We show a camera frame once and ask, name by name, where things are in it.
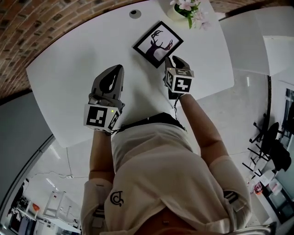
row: person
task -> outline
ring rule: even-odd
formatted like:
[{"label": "person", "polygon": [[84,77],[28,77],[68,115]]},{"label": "person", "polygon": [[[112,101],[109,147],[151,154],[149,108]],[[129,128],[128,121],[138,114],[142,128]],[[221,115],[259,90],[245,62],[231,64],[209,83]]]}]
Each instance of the person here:
[{"label": "person", "polygon": [[179,101],[201,156],[166,113],[125,126],[112,139],[94,131],[84,235],[215,235],[246,226],[249,191],[218,130],[191,95]]}]

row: black embroidered logo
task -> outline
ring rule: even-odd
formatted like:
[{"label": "black embroidered logo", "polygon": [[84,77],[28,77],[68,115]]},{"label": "black embroidered logo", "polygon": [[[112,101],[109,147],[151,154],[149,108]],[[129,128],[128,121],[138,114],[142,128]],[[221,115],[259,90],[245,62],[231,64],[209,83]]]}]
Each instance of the black embroidered logo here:
[{"label": "black embroidered logo", "polygon": [[112,195],[110,196],[110,201],[112,204],[119,205],[120,207],[123,205],[124,200],[121,199],[121,193],[122,191],[112,193]]}]

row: white cube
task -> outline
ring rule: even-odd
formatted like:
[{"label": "white cube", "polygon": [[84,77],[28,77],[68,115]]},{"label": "white cube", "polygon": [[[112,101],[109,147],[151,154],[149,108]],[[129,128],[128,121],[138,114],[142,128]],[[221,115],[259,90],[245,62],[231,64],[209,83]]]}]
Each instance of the white cube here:
[{"label": "white cube", "polygon": [[173,93],[190,94],[194,71],[179,68],[167,68],[165,84]]},{"label": "white cube", "polygon": [[119,109],[116,107],[86,104],[84,110],[84,126],[112,132],[120,114]]}]

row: brick wall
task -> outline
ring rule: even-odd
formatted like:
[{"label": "brick wall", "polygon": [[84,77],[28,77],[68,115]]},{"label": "brick wall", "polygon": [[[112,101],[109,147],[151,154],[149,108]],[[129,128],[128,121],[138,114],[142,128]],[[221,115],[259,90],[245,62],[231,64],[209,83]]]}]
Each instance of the brick wall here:
[{"label": "brick wall", "polygon": [[[58,38],[116,8],[143,0],[0,0],[0,100],[30,89],[25,68]],[[228,12],[260,0],[211,0]]]}]

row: beige shirt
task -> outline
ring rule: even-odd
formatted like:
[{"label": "beige shirt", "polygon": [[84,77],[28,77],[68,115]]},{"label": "beige shirt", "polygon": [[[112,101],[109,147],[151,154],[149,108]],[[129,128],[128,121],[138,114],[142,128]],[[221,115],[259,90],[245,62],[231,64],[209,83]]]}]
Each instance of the beige shirt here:
[{"label": "beige shirt", "polygon": [[103,179],[85,184],[84,234],[133,235],[165,207],[196,230],[228,233],[247,224],[250,196],[231,158],[208,167],[182,129],[162,123],[132,127],[116,134],[112,147],[113,185]]}]

